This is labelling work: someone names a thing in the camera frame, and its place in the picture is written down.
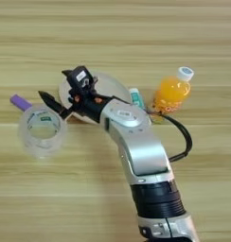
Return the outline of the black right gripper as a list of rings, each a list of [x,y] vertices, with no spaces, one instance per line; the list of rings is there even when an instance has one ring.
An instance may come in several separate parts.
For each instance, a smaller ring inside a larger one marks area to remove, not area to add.
[[[76,82],[76,70],[63,70],[68,82]],[[87,116],[95,122],[99,122],[100,115],[104,107],[112,100],[110,96],[99,95],[97,93],[82,92],[70,90],[69,102],[72,106],[66,109],[60,104],[53,95],[47,92],[39,91],[39,95],[45,105],[52,111],[56,112],[63,120],[65,120],[72,112],[81,116]]]

